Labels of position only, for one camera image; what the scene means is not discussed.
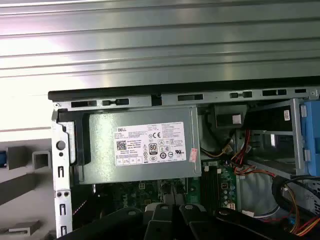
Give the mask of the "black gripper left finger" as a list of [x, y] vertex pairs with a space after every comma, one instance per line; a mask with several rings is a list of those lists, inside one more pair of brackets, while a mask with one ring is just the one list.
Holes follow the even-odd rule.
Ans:
[[154, 210], [125, 207], [64, 233], [59, 240], [172, 240], [174, 208], [158, 203]]

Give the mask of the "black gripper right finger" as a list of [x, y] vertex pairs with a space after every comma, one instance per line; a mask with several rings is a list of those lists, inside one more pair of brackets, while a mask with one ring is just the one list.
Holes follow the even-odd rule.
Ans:
[[303, 240], [293, 233], [236, 210], [220, 208], [214, 215], [196, 204], [179, 208], [194, 240]]

